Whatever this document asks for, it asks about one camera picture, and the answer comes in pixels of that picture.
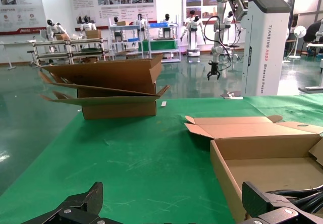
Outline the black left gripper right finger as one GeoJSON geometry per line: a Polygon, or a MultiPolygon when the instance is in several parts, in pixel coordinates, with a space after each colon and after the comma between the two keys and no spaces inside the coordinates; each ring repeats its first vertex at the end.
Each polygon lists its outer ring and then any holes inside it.
{"type": "Polygon", "coordinates": [[[251,182],[242,184],[242,204],[249,219],[243,223],[322,223],[322,185],[298,190],[263,192],[251,182]]]}

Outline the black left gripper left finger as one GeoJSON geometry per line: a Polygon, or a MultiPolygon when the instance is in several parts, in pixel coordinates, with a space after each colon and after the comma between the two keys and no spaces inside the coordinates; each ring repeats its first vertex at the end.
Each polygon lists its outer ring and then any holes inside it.
{"type": "Polygon", "coordinates": [[[103,207],[103,183],[95,182],[88,191],[68,196],[58,207],[25,223],[112,223],[99,216],[103,207]]]}

